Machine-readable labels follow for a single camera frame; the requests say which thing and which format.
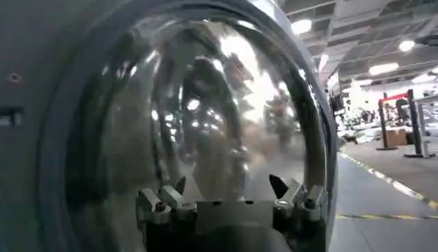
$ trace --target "concrete floor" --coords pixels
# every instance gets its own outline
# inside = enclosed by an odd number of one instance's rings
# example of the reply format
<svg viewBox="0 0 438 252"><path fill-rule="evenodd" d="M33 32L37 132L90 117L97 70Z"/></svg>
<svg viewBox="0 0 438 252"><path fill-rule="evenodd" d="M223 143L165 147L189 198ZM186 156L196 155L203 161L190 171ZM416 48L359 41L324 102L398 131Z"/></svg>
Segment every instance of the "concrete floor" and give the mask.
<svg viewBox="0 0 438 252"><path fill-rule="evenodd" d="M436 210L339 156L338 214L427 216ZM438 219L337 218L330 252L436 251Z"/></svg>
<svg viewBox="0 0 438 252"><path fill-rule="evenodd" d="M342 152L438 201L438 157L431 159L404 157L405 153L414 153L413 145L399 146L393 151L377 151L376 148L380 146L380 141L358 145L348 143L342 148ZM438 150L438 146L430 148L433 151Z"/></svg>

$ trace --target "bolt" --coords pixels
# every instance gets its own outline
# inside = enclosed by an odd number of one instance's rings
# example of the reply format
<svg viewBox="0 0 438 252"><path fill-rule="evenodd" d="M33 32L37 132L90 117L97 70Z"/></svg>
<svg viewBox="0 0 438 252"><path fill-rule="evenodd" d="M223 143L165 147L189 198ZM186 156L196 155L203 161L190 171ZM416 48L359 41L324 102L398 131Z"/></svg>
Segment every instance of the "bolt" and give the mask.
<svg viewBox="0 0 438 252"><path fill-rule="evenodd" d="M315 209L315 201L313 199L306 199L306 201L304 202L304 206L307 209Z"/></svg>
<svg viewBox="0 0 438 252"><path fill-rule="evenodd" d="M23 78L18 73L11 73L8 75L6 79L12 83L17 83L17 84L23 82Z"/></svg>
<svg viewBox="0 0 438 252"><path fill-rule="evenodd" d="M156 212L162 212L166 209L166 204L163 202L158 202L157 204L155 204L155 211Z"/></svg>

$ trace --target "black and yellow tape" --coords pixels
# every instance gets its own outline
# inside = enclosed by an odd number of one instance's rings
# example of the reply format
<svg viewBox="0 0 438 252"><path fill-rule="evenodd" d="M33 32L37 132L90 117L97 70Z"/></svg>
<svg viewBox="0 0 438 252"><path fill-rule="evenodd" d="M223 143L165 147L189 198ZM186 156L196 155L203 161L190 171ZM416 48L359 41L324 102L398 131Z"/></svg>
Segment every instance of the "black and yellow tape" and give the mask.
<svg viewBox="0 0 438 252"><path fill-rule="evenodd" d="M384 175L383 173L377 171L374 168L369 167L368 165L366 165L360 161L355 160L354 158L350 157L349 155L347 155L345 153L341 153L341 156L343 158L347 158L347 159L351 160L352 162L358 164L360 167L364 168L369 173L373 174L374 176L378 177L379 179L386 181L389 185L394 187L396 190L404 193L405 195L408 195L410 197L418 199L418 200L422 201L423 203L429 205L431 208L438 210L438 203L436 201L433 201L431 198L423 196L419 192L416 192L416 191L410 189L409 187L405 186L404 184Z"/></svg>
<svg viewBox="0 0 438 252"><path fill-rule="evenodd" d="M428 216L410 216L404 214L338 214L336 215L336 219L352 219L352 218L360 218L365 220L437 220L438 215L428 215Z"/></svg>

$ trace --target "curved glass surface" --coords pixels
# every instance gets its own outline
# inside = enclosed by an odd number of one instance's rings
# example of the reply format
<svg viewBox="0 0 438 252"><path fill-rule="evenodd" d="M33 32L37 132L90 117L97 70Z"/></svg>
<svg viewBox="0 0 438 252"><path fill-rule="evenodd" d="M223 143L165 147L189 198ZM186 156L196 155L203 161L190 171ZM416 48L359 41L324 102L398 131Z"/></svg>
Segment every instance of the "curved glass surface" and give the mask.
<svg viewBox="0 0 438 252"><path fill-rule="evenodd" d="M67 159L73 226L101 236L88 246L142 247L139 188L185 177L189 199L260 201L275 199L271 174L303 182L300 94L251 23L148 18L108 58L82 98Z"/></svg>

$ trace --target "ceiling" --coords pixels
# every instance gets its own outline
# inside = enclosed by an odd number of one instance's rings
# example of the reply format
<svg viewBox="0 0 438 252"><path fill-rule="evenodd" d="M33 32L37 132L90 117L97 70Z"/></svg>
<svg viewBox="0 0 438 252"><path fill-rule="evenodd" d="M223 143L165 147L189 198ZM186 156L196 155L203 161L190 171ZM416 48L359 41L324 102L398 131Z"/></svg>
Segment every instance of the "ceiling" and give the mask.
<svg viewBox="0 0 438 252"><path fill-rule="evenodd" d="M312 20L312 30L299 35L325 82L336 70L341 87L351 79L372 79L372 85L413 79L438 65L438 49L415 45L398 49L405 39L438 34L438 0L280 0L291 22ZM370 76L369 67L397 62L398 70Z"/></svg>

